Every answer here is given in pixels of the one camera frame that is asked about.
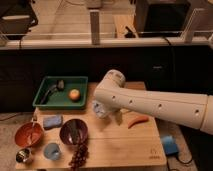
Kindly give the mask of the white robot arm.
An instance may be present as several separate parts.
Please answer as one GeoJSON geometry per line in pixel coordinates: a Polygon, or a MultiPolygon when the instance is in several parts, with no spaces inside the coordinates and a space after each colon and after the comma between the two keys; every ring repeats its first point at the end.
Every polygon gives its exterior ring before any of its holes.
{"type": "Polygon", "coordinates": [[[129,109],[213,135],[213,95],[134,90],[124,87],[125,76],[109,70],[94,90],[108,109],[129,109]]]}

